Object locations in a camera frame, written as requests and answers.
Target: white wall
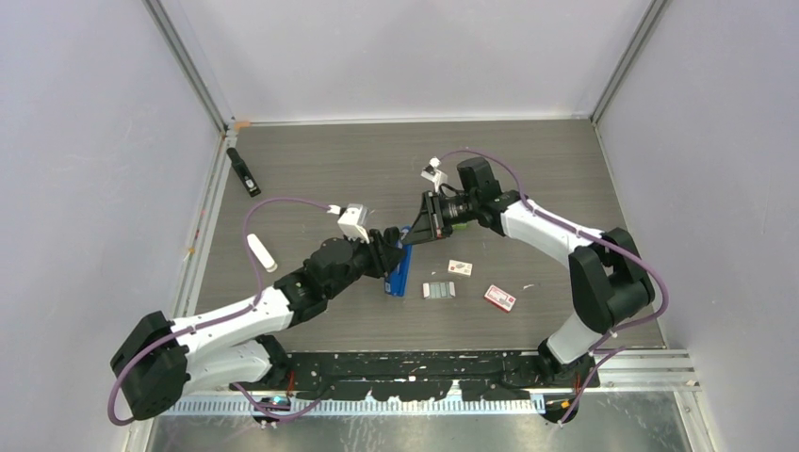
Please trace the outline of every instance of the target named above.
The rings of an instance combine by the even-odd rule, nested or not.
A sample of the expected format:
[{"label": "white wall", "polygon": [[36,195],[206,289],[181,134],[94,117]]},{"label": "white wall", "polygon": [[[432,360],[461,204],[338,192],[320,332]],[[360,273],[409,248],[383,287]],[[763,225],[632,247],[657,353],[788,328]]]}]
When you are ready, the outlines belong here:
[{"label": "white wall", "polygon": [[797,450],[799,4],[675,1],[600,123],[722,450]]},{"label": "white wall", "polygon": [[108,362],[173,305],[219,138],[140,1],[4,2],[0,49],[0,450],[121,450]]},{"label": "white wall", "polygon": [[164,0],[248,121],[593,112],[645,0]]}]

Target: gray wood surface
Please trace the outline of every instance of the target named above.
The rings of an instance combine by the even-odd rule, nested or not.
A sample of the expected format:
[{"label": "gray wood surface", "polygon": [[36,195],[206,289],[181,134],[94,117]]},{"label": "gray wood surface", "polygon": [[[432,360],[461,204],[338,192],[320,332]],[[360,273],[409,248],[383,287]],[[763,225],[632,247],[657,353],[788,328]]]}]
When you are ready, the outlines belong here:
[{"label": "gray wood surface", "polygon": [[[372,209],[368,227],[413,222],[419,176],[434,155],[470,147],[492,153],[522,177],[528,194],[547,209],[585,226],[623,226],[598,142],[587,121],[422,122],[267,126],[243,129],[237,149],[262,194],[251,199],[231,171],[214,234],[198,313],[249,297],[253,271],[241,222],[257,200],[306,197]],[[459,186],[454,156],[443,169]],[[514,188],[494,166],[503,189]],[[322,240],[340,236],[333,216],[300,204],[271,204],[254,217],[258,234],[279,268],[272,283],[298,268]],[[449,259],[474,264],[471,278],[447,273]],[[455,281],[455,299],[425,300],[425,282]],[[518,298],[505,314],[482,295],[495,284]],[[332,300],[316,319],[277,335],[287,350],[437,350],[534,348],[572,312],[568,271],[540,251],[477,224],[416,246],[404,299],[383,293],[383,281],[364,278]],[[662,346],[654,324],[624,331],[611,344]]]}]

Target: black marker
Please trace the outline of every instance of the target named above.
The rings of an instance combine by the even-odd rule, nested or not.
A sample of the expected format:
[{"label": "black marker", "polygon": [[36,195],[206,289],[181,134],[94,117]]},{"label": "black marker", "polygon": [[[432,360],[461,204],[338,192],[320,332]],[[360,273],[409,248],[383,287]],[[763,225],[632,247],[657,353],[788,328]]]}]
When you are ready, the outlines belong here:
[{"label": "black marker", "polygon": [[250,197],[260,194],[261,189],[258,188],[258,184],[250,173],[250,169],[247,168],[247,164],[244,163],[244,160],[238,155],[236,148],[227,148],[227,156],[230,157],[231,167],[233,171],[238,174],[238,178],[241,179],[244,188],[250,193]]}]

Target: white cylindrical object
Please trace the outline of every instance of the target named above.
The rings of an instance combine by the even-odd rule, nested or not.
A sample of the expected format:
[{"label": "white cylindrical object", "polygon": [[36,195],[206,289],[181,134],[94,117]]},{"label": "white cylindrical object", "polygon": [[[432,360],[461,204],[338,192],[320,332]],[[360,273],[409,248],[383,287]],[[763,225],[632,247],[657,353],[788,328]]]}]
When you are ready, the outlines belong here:
[{"label": "white cylindrical object", "polygon": [[255,257],[258,258],[258,261],[269,273],[277,269],[277,263],[274,262],[271,254],[269,254],[269,251],[267,251],[267,247],[261,243],[257,235],[247,235],[247,243],[250,245],[250,250],[253,250]]}]

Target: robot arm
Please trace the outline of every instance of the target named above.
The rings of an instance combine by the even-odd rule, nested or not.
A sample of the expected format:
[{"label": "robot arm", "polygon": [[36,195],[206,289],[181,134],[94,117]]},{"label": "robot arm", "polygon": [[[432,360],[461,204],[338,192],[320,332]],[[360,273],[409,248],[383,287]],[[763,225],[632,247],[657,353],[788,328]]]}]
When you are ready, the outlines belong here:
[{"label": "robot arm", "polygon": [[382,278],[405,255],[400,231],[364,228],[366,208],[351,204],[338,220],[344,237],[325,240],[302,267],[255,297],[216,311],[168,321],[161,312],[144,316],[111,360],[119,376],[141,350],[189,329],[137,362],[122,383],[134,419],[154,417],[182,395],[232,381],[276,384],[288,372],[288,358],[268,333],[306,322],[362,276]]},{"label": "robot arm", "polygon": [[[617,228],[603,233],[584,228],[535,204],[533,214],[517,191],[501,190],[491,166],[482,157],[458,165],[463,190],[447,186],[447,176],[437,164],[437,159],[432,160],[422,172],[425,179],[434,183],[435,191],[422,194],[419,215],[403,243],[413,245],[446,238],[452,234],[453,224],[476,220],[499,235],[543,251],[569,269],[575,311],[538,347],[536,366],[545,378],[568,371],[603,334],[654,299],[652,283],[642,268],[567,231],[552,219],[637,255],[627,231]],[[445,194],[442,187],[453,194]]]}]

